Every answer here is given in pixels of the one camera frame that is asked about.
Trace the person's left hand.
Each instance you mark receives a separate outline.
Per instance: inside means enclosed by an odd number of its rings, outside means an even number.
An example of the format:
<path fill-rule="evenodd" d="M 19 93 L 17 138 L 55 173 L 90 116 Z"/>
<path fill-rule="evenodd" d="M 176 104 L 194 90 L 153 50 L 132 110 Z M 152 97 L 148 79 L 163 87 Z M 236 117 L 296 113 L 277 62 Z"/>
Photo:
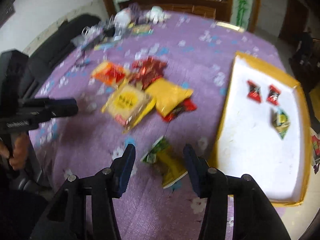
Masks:
<path fill-rule="evenodd" d="M 9 150 L 1 141 L 1 156 L 9 161 L 13 170 L 21 170 L 25 166 L 26 159 L 28 157 L 28 148 L 30 145 L 29 135 L 27 133 L 21 133 L 15 140 L 12 157 Z"/>

